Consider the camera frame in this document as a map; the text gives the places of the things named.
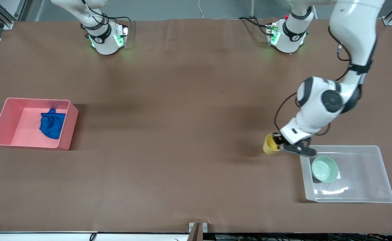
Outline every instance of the mint green bowl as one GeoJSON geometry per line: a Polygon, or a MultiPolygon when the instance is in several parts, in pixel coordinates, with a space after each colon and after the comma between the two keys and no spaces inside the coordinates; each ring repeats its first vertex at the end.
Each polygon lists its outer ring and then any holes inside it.
{"type": "Polygon", "coordinates": [[[338,177],[338,166],[329,157],[317,157],[312,162],[312,176],[321,182],[333,182],[338,177]]]}

